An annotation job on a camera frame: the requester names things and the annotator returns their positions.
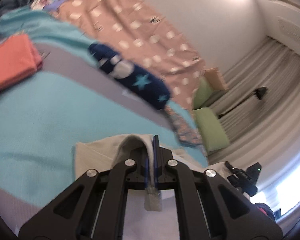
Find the grey t-shirt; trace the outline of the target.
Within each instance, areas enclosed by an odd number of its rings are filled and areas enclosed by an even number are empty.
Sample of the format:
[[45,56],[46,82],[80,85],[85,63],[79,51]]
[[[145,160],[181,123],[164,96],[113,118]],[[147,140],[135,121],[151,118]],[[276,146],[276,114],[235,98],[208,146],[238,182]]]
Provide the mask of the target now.
[[[154,161],[153,139],[149,134],[123,134],[94,142],[78,142],[75,148],[75,177],[95,169],[103,172],[120,162],[138,159]],[[145,190],[127,194],[123,239],[179,239],[179,224],[173,190],[158,191],[149,178]]]

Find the green pillow near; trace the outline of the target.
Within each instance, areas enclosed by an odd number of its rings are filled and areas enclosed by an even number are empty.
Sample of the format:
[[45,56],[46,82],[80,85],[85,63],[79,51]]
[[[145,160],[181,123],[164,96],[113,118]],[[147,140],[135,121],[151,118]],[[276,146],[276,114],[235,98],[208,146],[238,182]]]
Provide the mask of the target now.
[[210,108],[196,109],[193,116],[208,155],[230,145],[223,126]]

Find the green pillow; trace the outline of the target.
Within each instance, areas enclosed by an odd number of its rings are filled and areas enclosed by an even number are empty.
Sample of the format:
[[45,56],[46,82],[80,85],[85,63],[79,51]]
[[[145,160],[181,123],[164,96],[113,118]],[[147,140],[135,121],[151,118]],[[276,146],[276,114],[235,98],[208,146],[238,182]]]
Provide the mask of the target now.
[[230,145],[223,126],[210,108],[196,109],[193,116],[208,155]]
[[199,109],[214,92],[222,90],[228,90],[228,86],[223,79],[207,79],[206,77],[201,77],[199,87],[194,94],[193,109]]

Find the beige curtain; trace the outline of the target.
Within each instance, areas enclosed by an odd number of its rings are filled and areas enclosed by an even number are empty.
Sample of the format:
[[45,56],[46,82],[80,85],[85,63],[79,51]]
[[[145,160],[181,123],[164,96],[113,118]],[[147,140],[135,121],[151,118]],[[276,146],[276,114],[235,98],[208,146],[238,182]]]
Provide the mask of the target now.
[[258,162],[257,187],[269,191],[300,163],[300,56],[268,37],[225,80],[229,90],[215,96],[211,109],[221,115],[230,145],[209,162],[239,168]]

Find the folded floral garment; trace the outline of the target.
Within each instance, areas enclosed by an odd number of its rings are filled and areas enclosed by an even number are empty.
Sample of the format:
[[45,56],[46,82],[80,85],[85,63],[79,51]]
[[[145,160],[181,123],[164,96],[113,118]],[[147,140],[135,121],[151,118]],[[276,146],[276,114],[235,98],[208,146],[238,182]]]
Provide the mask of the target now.
[[202,138],[197,129],[191,128],[186,120],[176,113],[170,106],[166,105],[165,113],[172,128],[182,145],[195,147],[202,144]]

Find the green pillow far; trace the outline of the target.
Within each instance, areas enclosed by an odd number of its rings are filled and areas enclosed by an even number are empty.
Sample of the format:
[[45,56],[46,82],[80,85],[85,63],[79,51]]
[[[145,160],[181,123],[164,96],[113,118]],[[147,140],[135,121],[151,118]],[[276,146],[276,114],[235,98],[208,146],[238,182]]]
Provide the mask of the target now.
[[228,86],[223,79],[207,79],[206,77],[201,77],[199,87],[194,94],[193,109],[199,109],[214,92],[222,90],[228,90]]

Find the orange pillow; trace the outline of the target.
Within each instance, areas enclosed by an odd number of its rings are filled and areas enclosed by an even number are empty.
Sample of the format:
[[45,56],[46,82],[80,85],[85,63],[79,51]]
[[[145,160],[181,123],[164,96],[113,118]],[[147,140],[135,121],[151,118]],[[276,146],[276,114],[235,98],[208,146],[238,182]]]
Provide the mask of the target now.
[[210,86],[216,91],[226,91],[229,89],[222,73],[218,68],[206,69],[204,73]]

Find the blue patterned bedspread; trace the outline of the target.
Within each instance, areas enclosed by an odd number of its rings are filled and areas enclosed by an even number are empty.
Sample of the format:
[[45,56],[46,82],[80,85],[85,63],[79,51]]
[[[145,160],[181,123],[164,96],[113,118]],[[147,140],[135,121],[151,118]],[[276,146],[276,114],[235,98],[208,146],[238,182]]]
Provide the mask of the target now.
[[25,32],[41,71],[0,94],[0,215],[13,232],[75,178],[75,146],[119,134],[157,134],[181,149],[168,120],[97,70],[92,40],[26,7],[0,18],[0,38]]

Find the navy star fleece blanket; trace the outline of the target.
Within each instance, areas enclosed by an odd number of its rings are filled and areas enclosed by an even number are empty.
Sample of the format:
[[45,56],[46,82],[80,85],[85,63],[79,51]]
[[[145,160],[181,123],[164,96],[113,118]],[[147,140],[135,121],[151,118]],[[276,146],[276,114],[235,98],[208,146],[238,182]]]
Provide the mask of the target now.
[[99,62],[99,69],[104,73],[155,109],[165,108],[171,94],[161,79],[134,62],[124,59],[120,53],[104,44],[93,43],[88,51]]

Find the folded coral pink garment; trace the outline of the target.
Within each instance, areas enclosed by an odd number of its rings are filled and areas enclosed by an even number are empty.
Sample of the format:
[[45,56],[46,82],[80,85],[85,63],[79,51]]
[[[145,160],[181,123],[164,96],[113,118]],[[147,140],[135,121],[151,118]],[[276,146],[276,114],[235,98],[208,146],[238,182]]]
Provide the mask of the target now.
[[0,44],[0,92],[42,68],[43,59],[26,34],[12,35]]

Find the pink polka dot sheet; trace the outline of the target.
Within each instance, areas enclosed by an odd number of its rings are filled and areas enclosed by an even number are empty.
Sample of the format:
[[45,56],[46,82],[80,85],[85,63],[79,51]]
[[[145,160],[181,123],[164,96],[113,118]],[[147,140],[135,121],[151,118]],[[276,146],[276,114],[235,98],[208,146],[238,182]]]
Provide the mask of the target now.
[[193,109],[205,62],[183,34],[144,1],[68,0],[54,16],[161,78],[174,102]]

